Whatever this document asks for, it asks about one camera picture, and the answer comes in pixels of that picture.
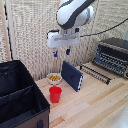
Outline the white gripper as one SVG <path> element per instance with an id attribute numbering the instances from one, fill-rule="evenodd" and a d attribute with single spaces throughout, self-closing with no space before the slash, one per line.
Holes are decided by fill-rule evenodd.
<path id="1" fill-rule="evenodd" d="M 49 48 L 57 48 L 62 46 L 71 46 L 78 44 L 80 33 L 75 29 L 53 30 L 47 34 L 47 46 Z M 71 47 L 67 48 L 66 55 L 70 55 Z M 58 50 L 54 49 L 54 57 L 57 57 Z"/>

